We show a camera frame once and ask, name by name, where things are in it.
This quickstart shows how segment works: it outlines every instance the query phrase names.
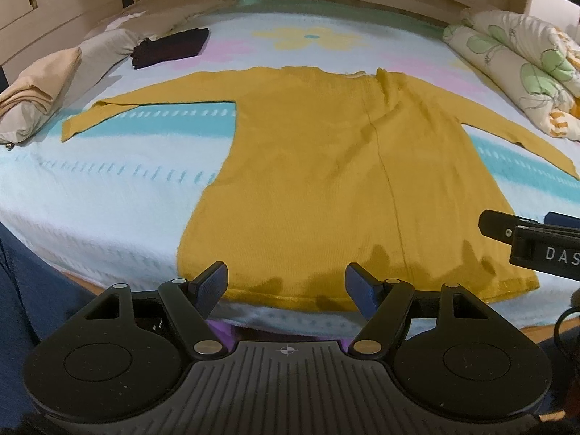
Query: white pillow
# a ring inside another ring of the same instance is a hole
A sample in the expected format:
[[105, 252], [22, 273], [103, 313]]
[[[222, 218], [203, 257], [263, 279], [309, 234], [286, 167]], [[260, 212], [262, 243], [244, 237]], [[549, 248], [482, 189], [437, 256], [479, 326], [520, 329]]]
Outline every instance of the white pillow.
[[156, 39], [185, 22], [187, 18], [216, 11], [235, 2], [236, 0], [141, 0], [120, 13], [102, 20], [85, 36], [85, 39], [114, 28], [127, 28], [143, 39], [145, 37]]
[[133, 52], [140, 38], [127, 29], [114, 29], [83, 41], [80, 47], [80, 64], [63, 100], [68, 107], [95, 86], [103, 75]]
[[95, 86], [107, 71], [138, 45], [137, 34], [114, 29], [80, 44], [80, 64], [68, 84], [44, 114], [31, 101], [18, 103], [0, 117], [0, 143], [18, 144], [36, 133], [60, 107], [67, 107]]

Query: ribbed gray surface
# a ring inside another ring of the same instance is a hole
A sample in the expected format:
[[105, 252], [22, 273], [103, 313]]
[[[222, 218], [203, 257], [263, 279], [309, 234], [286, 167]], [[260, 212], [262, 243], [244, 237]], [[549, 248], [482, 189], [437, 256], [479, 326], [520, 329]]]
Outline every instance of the ribbed gray surface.
[[222, 360], [193, 365], [153, 410], [101, 425], [57, 421], [93, 435], [518, 435], [529, 415], [495, 425], [432, 415], [402, 395], [381, 364], [343, 354], [336, 342], [241, 342]]

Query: folded beige cloth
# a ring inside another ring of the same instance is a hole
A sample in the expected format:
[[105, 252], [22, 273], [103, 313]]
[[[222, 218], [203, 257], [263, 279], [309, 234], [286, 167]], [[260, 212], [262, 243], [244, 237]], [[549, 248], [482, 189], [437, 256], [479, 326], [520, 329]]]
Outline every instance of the folded beige cloth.
[[80, 63], [80, 49], [55, 52], [25, 68], [18, 79], [0, 93], [0, 117], [22, 101], [32, 101], [48, 114]]

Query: mattress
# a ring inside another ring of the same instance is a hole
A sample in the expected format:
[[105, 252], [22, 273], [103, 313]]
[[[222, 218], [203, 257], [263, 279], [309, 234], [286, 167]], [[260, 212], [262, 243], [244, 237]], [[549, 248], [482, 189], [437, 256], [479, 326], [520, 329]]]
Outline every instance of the mattress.
[[[185, 226], [228, 155], [232, 103], [148, 105], [60, 142], [61, 125], [95, 101], [195, 71], [318, 66], [405, 72], [481, 103], [544, 137], [580, 168], [580, 145], [538, 131], [484, 75], [442, 41], [442, 29], [377, 9], [314, 0], [239, 0], [180, 29], [209, 27], [195, 58], [135, 71], [126, 59], [25, 145], [0, 152], [0, 221], [52, 266], [99, 286], [149, 290], [177, 277]], [[516, 214], [580, 216], [579, 182], [543, 159], [465, 127]], [[553, 324], [578, 285], [539, 274], [540, 288], [492, 306], [519, 328]], [[212, 318], [285, 334], [350, 338], [357, 312], [297, 312], [221, 301]], [[432, 327], [413, 322], [411, 335]]]

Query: silver screw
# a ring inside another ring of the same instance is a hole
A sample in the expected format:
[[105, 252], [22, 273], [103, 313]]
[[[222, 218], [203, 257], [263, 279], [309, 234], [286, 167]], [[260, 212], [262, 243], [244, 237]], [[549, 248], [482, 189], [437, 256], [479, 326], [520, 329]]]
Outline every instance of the silver screw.
[[193, 349], [200, 355], [215, 355], [222, 348], [221, 343], [215, 340], [202, 340], [193, 346]]
[[375, 340], [359, 340], [353, 345], [353, 349], [361, 355], [374, 355], [382, 348], [381, 344]]

